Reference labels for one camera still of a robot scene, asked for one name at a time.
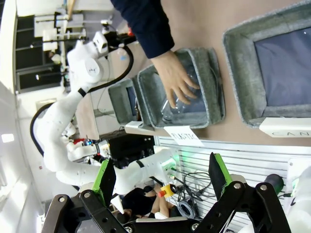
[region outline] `finger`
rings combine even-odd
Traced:
[[[166,93],[166,98],[169,101],[171,108],[176,108],[173,90],[172,89],[165,90],[165,93]]]
[[[195,84],[191,78],[189,78],[189,76],[187,75],[186,77],[184,77],[184,81],[186,82],[186,84],[188,84],[189,86],[193,87],[194,89],[200,89],[200,86],[198,84]]]
[[[180,85],[180,89],[182,90],[182,92],[184,92],[185,95],[189,96],[190,98],[193,98],[193,99],[196,99],[196,95],[193,94],[189,88],[187,87],[186,83],[183,82],[181,85]]]
[[[181,89],[176,88],[174,89],[174,92],[180,101],[182,101],[184,104],[190,104],[190,101],[184,96],[184,93],[181,91]]]

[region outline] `dark blue sleeve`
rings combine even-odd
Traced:
[[[160,0],[111,0],[128,22],[148,58],[157,57],[174,46],[169,20]]]

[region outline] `white slatted surface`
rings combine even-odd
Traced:
[[[169,137],[159,137],[156,144],[164,147],[178,148],[181,170],[184,172],[208,172],[209,155],[211,152],[220,153],[230,174],[239,174],[245,177],[250,186],[263,182],[270,174],[278,174],[286,183],[288,160],[292,157],[311,158],[310,147],[285,147],[285,146],[259,146],[247,144],[233,144],[202,140],[204,147],[181,147]],[[207,185],[207,181],[186,179],[194,190]],[[212,186],[204,193],[207,196],[214,195]],[[211,209],[216,198],[205,198],[198,202],[201,217],[204,217]],[[172,203],[177,201],[173,196]],[[236,213],[229,225],[229,229],[238,232],[242,227],[250,224],[246,214]]]

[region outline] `clear plastic bottle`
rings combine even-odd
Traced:
[[[191,78],[191,80],[199,84],[198,82],[198,77],[196,75],[195,69],[193,65],[188,65],[185,67],[188,76]],[[190,105],[184,104],[182,101],[179,100],[179,98],[175,97],[175,102],[176,102],[176,108],[171,108],[169,101],[165,98],[162,104],[161,108],[161,114],[162,114],[162,119],[164,122],[170,123],[174,117],[175,114],[179,113],[185,113],[185,112],[196,112],[192,111],[193,109],[199,110],[199,111],[205,111],[205,106],[204,102],[202,99],[202,93],[200,90],[194,89],[193,87],[188,86],[189,90],[197,96],[197,99],[191,99],[186,96],[191,101],[191,107]]]

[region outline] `bolt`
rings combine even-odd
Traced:
[[[89,198],[89,196],[91,196],[90,193],[85,193],[85,194],[84,194],[84,197],[85,197],[85,198]]]
[[[192,231],[195,231],[195,229],[199,226],[199,223],[194,223],[192,226],[191,226],[191,230]]]
[[[235,189],[240,189],[241,188],[241,185],[239,183],[236,183],[234,186],[233,186]]]
[[[128,233],[132,233],[132,232],[133,232],[133,229],[130,228],[130,227],[125,227],[125,230],[126,230]]]
[[[260,189],[261,189],[262,191],[266,191],[266,190],[267,190],[267,186],[263,184],[262,186],[260,186]]]

